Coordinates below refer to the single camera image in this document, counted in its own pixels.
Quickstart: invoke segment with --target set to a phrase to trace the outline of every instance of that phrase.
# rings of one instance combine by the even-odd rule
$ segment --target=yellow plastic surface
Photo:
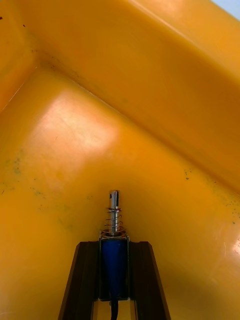
[[[208,0],[1,0],[0,17],[0,319],[58,318],[119,189],[172,320],[239,320],[239,22]]]

